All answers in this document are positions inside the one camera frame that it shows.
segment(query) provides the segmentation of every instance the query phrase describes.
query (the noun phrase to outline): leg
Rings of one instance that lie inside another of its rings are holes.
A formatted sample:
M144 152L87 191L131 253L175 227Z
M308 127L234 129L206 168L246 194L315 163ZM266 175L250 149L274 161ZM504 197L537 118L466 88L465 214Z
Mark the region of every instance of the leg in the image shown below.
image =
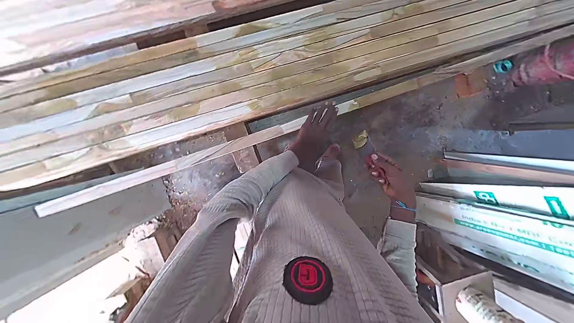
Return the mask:
M341 172L341 162L337 160L339 155L339 145L333 144L317 162L315 176L323 180L335 191L336 196L343 200L345 190L343 186L343 173Z

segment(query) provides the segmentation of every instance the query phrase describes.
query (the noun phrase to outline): green logo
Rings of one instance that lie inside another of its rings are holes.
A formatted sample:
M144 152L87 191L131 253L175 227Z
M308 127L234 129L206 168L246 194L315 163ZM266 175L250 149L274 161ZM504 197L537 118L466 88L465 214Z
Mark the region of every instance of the green logo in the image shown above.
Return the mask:
M474 191L474 195L476 195L476 198L478 199L479 202L492 205L499 205L497 198L494 197L494 194L492 192Z
M552 215L560 219L570 220L570 216L568 215L568 212L566 212L566 209L564 208L562 201L560 201L560 198L545 196L544 199L546 200Z

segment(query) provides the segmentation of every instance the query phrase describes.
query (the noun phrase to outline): blue thread bracelet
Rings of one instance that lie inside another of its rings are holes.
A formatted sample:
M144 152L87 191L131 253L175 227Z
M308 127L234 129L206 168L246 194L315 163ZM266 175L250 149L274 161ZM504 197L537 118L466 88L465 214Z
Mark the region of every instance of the blue thread bracelet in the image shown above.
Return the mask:
M406 205L405 205L403 202L401 202L401 201L395 201L395 202L398 204L398 206L391 204L392 207L396 207L396 208L398 208L398 209L405 209L405 210L413 211L413 212L415 212L415 213L416 213L416 211L417 211L417 209L409 209L409 208L406 207Z

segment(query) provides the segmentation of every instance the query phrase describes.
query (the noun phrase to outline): ribbed fabric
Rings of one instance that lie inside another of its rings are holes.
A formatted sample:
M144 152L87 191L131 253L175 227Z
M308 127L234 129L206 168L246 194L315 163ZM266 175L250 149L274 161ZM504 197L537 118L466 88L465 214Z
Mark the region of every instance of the ribbed fabric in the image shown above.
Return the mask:
M325 180L297 165L287 151L216 194L128 322L430 322L412 295L414 225L389 220L383 241L403 284L345 212L340 163L321 164L316 174ZM249 218L253 231L232 287L240 218ZM282 285L285 265L299 256L331 271L333 291L319 305L297 302Z

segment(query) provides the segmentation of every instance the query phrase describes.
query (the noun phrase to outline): blue object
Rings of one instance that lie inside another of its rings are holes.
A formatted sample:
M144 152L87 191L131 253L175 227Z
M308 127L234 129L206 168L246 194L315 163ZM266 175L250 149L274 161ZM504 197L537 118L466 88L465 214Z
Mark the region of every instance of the blue object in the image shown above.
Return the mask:
M416 212L416 211L417 211L417 209L409 209L409 208L406 207L406 205L405 205L403 202L401 202L401 201L395 201L395 202L398 204L398 206L391 204L392 207L397 207L397 208L399 208L399 209L405 209L405 210L409 210L409 211L413 211L413 212Z
M494 71L499 74L504 74L512 69L514 65L512 61L507 59L499 60L498 62L494 63Z

